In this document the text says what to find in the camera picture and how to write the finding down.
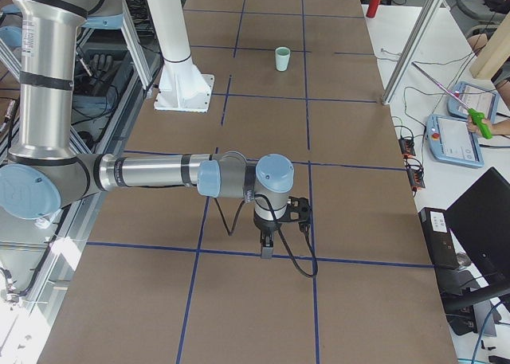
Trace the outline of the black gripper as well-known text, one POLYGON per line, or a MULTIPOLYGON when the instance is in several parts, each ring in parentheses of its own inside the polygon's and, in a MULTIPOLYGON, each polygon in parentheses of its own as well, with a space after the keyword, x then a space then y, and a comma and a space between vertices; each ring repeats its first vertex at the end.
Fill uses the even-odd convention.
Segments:
POLYGON ((285 214, 275 221, 273 219, 268 221, 255 213, 253 220, 260 230, 261 259, 271 259, 274 250, 274 233, 279 231, 284 223, 290 222, 290 216, 285 214))

